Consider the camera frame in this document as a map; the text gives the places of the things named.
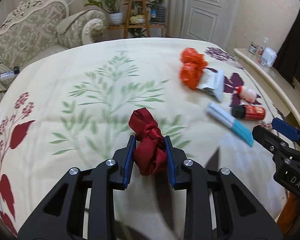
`silver screw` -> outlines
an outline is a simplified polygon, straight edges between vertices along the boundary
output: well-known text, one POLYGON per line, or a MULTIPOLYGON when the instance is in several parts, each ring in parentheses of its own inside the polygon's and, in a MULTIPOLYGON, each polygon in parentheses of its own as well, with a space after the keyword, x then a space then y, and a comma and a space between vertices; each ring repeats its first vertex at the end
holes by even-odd
POLYGON ((192 165, 193 165, 193 161, 192 161, 192 160, 184 160, 184 161, 183 161, 183 164, 184 164, 185 166, 192 166, 192 165))
POLYGON ((113 166, 114 164, 115 164, 115 160, 113 160, 113 159, 106 161, 106 165, 108 165, 108 166, 113 166))
POLYGON ((70 173, 71 175, 75 175, 75 174, 77 174, 78 172, 79 172, 79 170, 78 170, 77 168, 72 168, 72 169, 69 170, 69 173, 70 173))
POLYGON ((230 170, 228 168, 222 168, 221 169, 221 173, 224 175, 229 175, 230 174, 230 170))

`white door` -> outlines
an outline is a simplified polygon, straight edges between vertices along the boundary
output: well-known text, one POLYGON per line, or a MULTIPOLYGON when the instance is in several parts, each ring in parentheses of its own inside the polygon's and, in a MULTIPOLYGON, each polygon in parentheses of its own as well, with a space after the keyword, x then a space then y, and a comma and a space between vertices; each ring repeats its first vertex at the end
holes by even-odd
POLYGON ((212 42, 225 49, 239 0, 185 0, 182 38, 212 42))

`wooden stool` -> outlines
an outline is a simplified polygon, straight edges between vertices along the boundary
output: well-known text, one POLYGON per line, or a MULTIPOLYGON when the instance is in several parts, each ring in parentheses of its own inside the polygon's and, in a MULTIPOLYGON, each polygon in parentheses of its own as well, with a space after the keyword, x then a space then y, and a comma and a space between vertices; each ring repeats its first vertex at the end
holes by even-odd
POLYGON ((131 14, 131 7, 132 7, 132 2, 142 2, 142 9, 143 9, 143 14, 145 15, 145 26, 143 27, 146 28, 147 31, 147 36, 150 37, 150 28, 149 28, 149 23, 148 23, 148 12, 147 12, 147 5, 146 1, 149 0, 127 0, 128 1, 128 10, 127 10, 127 15, 126 15, 126 21, 124 25, 124 35, 123 37, 126 39, 128 38, 128 29, 129 28, 139 28, 138 25, 130 25, 130 14, 131 14))

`orange plastic bag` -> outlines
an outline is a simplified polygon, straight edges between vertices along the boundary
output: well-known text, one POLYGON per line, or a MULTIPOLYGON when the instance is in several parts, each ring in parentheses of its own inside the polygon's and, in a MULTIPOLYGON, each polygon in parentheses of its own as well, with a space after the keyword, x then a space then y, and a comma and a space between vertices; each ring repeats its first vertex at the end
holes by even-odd
POLYGON ((189 88, 195 90, 200 78, 202 70, 208 65, 204 60, 204 55, 199 54, 193 48, 185 48, 181 53, 183 66, 180 71, 180 80, 189 88))

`wall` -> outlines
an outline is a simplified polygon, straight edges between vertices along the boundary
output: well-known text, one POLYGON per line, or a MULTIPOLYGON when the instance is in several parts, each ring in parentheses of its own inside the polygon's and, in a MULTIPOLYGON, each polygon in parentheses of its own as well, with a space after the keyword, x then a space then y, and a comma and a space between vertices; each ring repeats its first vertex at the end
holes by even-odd
POLYGON ((278 52, 300 9, 299 0, 240 0, 226 51, 248 48, 254 41, 261 45, 264 37, 278 52))

